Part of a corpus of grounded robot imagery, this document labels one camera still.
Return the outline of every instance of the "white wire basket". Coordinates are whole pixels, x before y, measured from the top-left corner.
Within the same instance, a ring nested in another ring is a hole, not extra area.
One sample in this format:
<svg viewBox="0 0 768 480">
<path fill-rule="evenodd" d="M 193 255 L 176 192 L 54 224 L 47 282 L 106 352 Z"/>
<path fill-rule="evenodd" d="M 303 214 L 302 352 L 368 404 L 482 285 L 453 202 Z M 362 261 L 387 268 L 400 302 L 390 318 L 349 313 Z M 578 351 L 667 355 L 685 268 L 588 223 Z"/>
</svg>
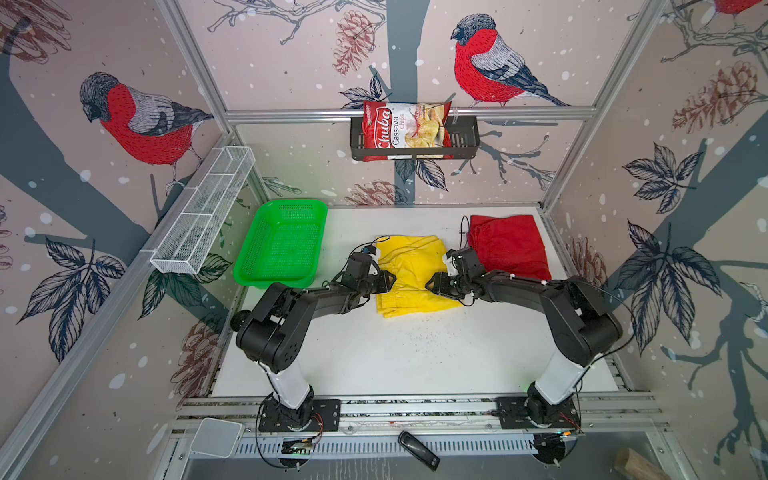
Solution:
<svg viewBox="0 0 768 480">
<path fill-rule="evenodd" d="M 253 168 L 249 147 L 224 147 L 174 221 L 151 262 L 162 273 L 200 272 L 219 230 Z"/>
</svg>

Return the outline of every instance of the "white tabletop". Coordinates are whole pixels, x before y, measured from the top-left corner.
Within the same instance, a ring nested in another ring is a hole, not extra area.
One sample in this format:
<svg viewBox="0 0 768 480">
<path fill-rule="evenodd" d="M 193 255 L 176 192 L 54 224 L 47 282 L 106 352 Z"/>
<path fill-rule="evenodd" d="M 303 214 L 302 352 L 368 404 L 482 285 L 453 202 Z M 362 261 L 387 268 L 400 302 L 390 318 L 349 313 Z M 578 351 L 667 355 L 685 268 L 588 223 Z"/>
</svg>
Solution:
<svg viewBox="0 0 768 480">
<path fill-rule="evenodd" d="M 330 209 L 313 286 L 330 280 L 354 246 L 379 235 L 437 235 L 446 248 L 458 248 L 462 215 L 521 214 L 536 219 L 552 278 L 565 278 L 533 207 Z M 243 308 L 252 309 L 262 294 L 249 288 Z M 554 348 L 544 314 L 521 306 L 478 301 L 472 307 L 385 319 L 372 299 L 345 315 L 313 320 L 297 362 L 320 396 L 502 394 L 526 391 Z M 584 376 L 585 392 L 616 390 L 604 360 Z M 213 396 L 271 391 L 263 370 L 230 336 Z"/>
</svg>

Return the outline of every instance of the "wooden block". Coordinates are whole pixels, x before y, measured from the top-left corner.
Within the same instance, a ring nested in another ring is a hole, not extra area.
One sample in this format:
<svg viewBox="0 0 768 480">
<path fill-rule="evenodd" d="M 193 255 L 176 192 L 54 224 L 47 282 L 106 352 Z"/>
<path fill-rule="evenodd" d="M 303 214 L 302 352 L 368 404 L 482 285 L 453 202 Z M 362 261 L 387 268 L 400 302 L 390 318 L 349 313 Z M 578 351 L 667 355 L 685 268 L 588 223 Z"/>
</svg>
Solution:
<svg viewBox="0 0 768 480">
<path fill-rule="evenodd" d="M 630 480 L 671 480 L 656 465 L 633 449 L 621 449 L 616 454 L 614 468 Z"/>
</svg>

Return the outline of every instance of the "black mounting plate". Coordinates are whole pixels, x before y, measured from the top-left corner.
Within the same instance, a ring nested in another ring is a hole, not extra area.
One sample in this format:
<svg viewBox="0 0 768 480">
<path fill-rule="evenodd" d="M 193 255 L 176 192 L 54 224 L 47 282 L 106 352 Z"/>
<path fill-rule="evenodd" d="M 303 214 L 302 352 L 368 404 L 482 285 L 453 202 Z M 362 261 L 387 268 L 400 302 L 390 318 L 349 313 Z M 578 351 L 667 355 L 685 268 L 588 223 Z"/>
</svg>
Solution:
<svg viewBox="0 0 768 480">
<path fill-rule="evenodd" d="M 496 399 L 496 410 L 498 411 L 498 420 L 502 424 L 502 430 L 541 428 L 539 425 L 533 423 L 528 417 L 528 410 L 525 407 L 525 401 L 527 399 L 528 396 L 525 394 L 520 396 L 498 397 Z M 562 409 L 560 411 L 576 425 L 581 425 L 581 420 L 578 418 L 572 398 L 565 400 L 562 403 Z M 558 415 L 547 428 L 569 430 L 573 429 L 574 426 L 562 416 Z"/>
<path fill-rule="evenodd" d="M 319 413 L 320 418 L 323 419 L 323 431 L 324 432 L 338 432 L 339 431 L 339 416 L 341 414 L 341 400 L 338 399 L 314 399 L 312 402 L 312 414 Z M 277 400 L 274 398 L 264 400 L 264 406 L 261 412 L 261 418 L 259 419 L 259 432 L 263 433 L 279 433 L 279 432 L 293 432 L 293 433 L 305 433 L 305 432 L 319 432 L 320 427 L 317 420 L 310 419 L 310 424 L 301 432 L 295 432 L 288 428 L 287 425 L 281 423 L 279 415 L 279 407 Z"/>
</svg>

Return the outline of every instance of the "green plastic basket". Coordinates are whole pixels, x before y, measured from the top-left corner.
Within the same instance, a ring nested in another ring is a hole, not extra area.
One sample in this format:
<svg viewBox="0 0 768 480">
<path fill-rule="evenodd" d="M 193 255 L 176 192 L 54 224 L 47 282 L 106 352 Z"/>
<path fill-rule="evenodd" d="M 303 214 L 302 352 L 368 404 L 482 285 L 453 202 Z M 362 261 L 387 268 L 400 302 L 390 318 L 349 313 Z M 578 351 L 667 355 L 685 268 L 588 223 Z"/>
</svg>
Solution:
<svg viewBox="0 0 768 480">
<path fill-rule="evenodd" d="M 275 282 L 307 288 L 320 256 L 328 207 L 320 200 L 272 200 L 259 208 L 237 257 L 240 285 L 266 289 Z"/>
</svg>

